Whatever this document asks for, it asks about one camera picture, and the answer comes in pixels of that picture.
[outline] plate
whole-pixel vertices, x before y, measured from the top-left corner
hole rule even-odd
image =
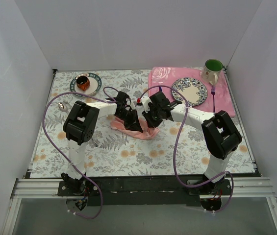
[[[180,78],[173,83],[172,88],[180,92],[190,102],[191,106],[202,104],[208,96],[205,85],[201,81],[191,77]],[[175,91],[171,91],[171,93],[175,100],[185,103],[182,97]]]
[[[76,84],[76,79],[80,76],[86,76],[88,77],[89,79],[89,82],[90,82],[90,86],[87,90],[85,90],[84,92],[77,87],[77,84]],[[82,73],[78,76],[76,76],[70,83],[70,91],[71,92],[78,92],[78,93],[83,93],[83,94],[87,94],[87,95],[94,95],[96,94],[100,88],[102,86],[102,82],[101,82],[101,78],[97,75],[97,74],[94,74],[92,72],[87,72],[87,73]]]

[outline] blue floral plate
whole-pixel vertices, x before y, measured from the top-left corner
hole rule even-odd
[[[188,100],[188,102],[190,102],[191,106],[202,104],[208,96],[205,85],[201,81],[191,77],[180,78],[173,83],[172,88],[180,92]],[[182,97],[175,91],[171,91],[171,93],[175,100],[182,101],[184,103]]]

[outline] white mug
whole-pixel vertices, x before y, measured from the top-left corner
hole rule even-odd
[[[211,85],[216,85],[222,68],[223,68],[223,65],[219,60],[216,60],[216,59],[207,60],[201,72],[201,78],[204,81],[210,83]]]

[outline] glass panel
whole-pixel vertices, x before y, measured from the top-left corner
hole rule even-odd
[[[87,215],[97,207],[85,208]],[[23,199],[14,235],[276,235],[266,198],[233,198],[212,215],[183,205],[104,206],[98,218],[67,213],[65,199]]]

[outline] white backdrop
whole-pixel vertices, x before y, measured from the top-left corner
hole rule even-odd
[[[261,0],[15,0],[53,69],[228,64]]]
[[[52,70],[13,0],[0,0],[0,233],[16,178],[26,173]]]
[[[260,172],[277,192],[277,1],[263,1],[228,66]]]

